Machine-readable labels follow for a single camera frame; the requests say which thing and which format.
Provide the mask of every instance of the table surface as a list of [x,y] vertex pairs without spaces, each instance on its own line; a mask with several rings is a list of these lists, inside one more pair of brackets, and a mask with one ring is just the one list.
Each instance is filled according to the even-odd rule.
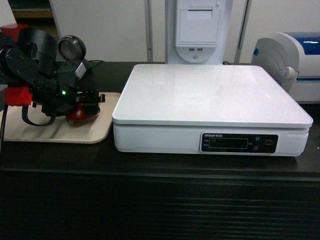
[[[131,70],[138,62],[93,64],[92,71],[85,77],[95,79],[97,90],[121,93]],[[320,182],[320,105],[303,104],[302,107],[314,122],[309,130],[305,150],[297,157],[119,152],[111,130],[106,139],[95,144],[5,141],[0,170]]]

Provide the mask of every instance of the beige tray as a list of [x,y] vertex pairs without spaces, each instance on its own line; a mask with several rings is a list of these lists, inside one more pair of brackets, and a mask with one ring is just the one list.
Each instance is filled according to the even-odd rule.
[[[120,94],[103,92],[105,102],[101,102],[98,117],[82,126],[71,126],[65,116],[59,116],[49,126],[32,126],[22,120],[22,108],[9,106],[4,131],[5,141],[18,142],[51,142],[51,143],[80,143],[94,144],[105,139],[112,125],[112,113],[119,100]],[[29,107],[28,118],[36,124],[49,121],[41,106]]]

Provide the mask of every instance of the blue printer lid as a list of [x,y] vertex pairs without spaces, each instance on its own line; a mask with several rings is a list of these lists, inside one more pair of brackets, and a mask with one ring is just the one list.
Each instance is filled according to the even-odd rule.
[[305,55],[320,55],[320,32],[285,32],[302,46]]

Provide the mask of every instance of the button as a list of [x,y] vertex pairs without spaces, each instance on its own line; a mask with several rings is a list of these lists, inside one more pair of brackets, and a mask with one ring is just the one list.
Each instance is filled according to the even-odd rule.
[[273,147],[274,146],[274,142],[272,141],[272,140],[266,140],[266,141],[264,141],[264,143],[263,143],[263,146],[265,147],[265,148],[271,148],[271,147]]
[[261,149],[260,146],[253,146],[253,147],[252,147],[252,152],[253,152],[253,153],[259,152],[260,149]]
[[254,141],[255,141],[255,142],[260,142],[260,141],[261,141],[261,137],[256,136],[256,137],[254,138]]

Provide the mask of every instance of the white wall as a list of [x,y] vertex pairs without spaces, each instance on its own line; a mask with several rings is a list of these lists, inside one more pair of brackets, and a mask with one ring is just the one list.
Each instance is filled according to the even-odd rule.
[[[87,59],[146,62],[145,0],[50,0],[60,36],[76,35]],[[165,0],[150,0],[154,62],[165,61]],[[240,63],[269,32],[320,32],[320,0],[249,0]],[[246,0],[233,0],[224,61],[233,63]]]
[[145,0],[51,0],[60,37],[75,35],[87,60],[147,61]]

